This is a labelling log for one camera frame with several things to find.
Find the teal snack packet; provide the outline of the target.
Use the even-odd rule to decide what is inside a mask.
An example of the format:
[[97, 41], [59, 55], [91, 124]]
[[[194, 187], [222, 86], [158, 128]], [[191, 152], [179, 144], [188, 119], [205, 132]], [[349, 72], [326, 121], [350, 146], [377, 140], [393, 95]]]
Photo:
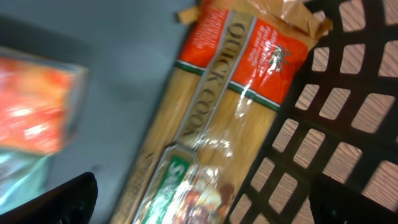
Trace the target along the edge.
[[1, 214], [45, 192], [49, 156], [1, 150]]

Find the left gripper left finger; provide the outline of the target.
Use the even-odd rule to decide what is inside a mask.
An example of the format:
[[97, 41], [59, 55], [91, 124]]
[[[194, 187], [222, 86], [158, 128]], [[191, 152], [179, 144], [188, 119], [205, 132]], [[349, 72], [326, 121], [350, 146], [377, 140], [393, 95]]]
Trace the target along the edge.
[[85, 172], [1, 215], [1, 223], [87, 224], [98, 197], [94, 173]]

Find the grey plastic mesh basket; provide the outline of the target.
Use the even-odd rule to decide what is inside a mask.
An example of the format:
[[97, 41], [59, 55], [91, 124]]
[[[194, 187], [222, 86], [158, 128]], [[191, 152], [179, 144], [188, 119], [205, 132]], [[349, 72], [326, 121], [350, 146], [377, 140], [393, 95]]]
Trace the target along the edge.
[[[2, 1], [1, 43], [90, 69], [71, 142], [52, 159], [52, 189], [86, 171], [92, 223], [109, 223], [139, 144], [188, 34], [191, 1]], [[324, 170], [397, 207], [397, 2], [308, 1], [333, 19], [294, 83], [231, 212], [308, 223], [310, 174]]]

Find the orange snack packet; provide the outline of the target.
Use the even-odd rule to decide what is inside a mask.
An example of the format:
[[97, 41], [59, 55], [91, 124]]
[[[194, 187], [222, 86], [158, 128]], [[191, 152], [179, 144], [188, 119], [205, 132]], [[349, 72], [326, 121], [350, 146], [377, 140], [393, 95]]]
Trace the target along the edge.
[[88, 69], [1, 47], [1, 147], [60, 152], [73, 133]]

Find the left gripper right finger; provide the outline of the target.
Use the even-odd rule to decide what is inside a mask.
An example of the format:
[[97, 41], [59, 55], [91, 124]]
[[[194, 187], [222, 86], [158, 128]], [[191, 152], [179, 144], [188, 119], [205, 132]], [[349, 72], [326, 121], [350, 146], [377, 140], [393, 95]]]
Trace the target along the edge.
[[312, 179], [308, 198], [315, 224], [397, 224], [396, 212], [325, 174]]

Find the spaghetti pasta packet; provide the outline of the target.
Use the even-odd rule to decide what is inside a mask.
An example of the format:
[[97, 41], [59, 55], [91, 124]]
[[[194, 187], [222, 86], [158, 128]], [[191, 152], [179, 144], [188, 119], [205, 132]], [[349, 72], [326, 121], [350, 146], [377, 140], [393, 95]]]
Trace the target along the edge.
[[300, 1], [202, 1], [112, 223], [223, 223], [295, 74], [333, 23]]

